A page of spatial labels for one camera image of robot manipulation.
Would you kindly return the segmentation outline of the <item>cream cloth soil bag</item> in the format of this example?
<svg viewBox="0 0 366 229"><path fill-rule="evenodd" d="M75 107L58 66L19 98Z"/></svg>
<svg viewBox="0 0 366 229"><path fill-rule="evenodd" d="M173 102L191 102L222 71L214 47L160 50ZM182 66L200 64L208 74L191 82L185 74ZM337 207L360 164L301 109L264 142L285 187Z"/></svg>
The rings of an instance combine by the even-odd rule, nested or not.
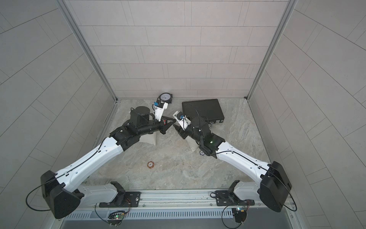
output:
<svg viewBox="0 0 366 229"><path fill-rule="evenodd" d="M186 138L186 141L191 149L192 152L196 151L198 148L199 148L199 144L194 140L192 139L191 137L187 137Z"/></svg>

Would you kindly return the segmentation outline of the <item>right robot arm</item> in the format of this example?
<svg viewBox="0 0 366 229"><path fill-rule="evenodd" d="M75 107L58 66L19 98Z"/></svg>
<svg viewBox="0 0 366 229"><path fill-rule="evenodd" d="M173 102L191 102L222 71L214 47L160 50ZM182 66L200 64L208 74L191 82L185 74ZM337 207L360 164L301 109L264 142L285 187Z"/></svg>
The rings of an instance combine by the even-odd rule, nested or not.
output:
<svg viewBox="0 0 366 229"><path fill-rule="evenodd" d="M226 200L229 203L243 205L248 200L260 200L269 209L281 212L292 189L281 164L276 161L267 163L240 151L224 138L212 133L202 117L189 120L179 111L173 117L178 123L175 129L183 139L191 138L205 155L234 166L255 182L253 188L249 189L244 182L234 181L227 191Z"/></svg>

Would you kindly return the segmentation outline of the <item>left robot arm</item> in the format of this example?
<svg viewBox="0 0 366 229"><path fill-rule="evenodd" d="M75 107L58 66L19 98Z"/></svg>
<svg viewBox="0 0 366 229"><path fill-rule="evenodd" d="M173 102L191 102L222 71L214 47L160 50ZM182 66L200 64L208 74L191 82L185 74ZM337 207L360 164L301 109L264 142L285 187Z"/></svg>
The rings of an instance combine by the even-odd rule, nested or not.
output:
<svg viewBox="0 0 366 229"><path fill-rule="evenodd" d="M141 136L159 131L165 134L174 118L155 116L150 109L139 106L130 111L130 119L116 128L100 145L56 173L41 176L42 194L56 219L70 215L79 207L103 203L113 207L126 205L125 189L116 181L100 186L82 183L115 156L139 142Z"/></svg>

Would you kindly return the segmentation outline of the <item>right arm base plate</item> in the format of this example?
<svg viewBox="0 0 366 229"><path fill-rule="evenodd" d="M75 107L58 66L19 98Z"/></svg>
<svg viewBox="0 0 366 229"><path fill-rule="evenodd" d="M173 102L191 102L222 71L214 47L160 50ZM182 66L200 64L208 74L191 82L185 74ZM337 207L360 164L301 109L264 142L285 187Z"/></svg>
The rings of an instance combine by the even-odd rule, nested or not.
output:
<svg viewBox="0 0 366 229"><path fill-rule="evenodd" d="M254 206L255 202L251 199L241 200L233 192L217 190L210 194L214 198L217 206Z"/></svg>

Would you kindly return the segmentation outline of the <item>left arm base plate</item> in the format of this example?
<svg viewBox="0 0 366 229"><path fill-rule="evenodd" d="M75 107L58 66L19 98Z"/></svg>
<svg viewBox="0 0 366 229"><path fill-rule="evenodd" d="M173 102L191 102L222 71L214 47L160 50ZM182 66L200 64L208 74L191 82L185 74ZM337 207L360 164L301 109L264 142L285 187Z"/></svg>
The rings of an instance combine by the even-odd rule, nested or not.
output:
<svg viewBox="0 0 366 229"><path fill-rule="evenodd" d="M141 192L121 192L109 203L99 203L99 208L137 208Z"/></svg>

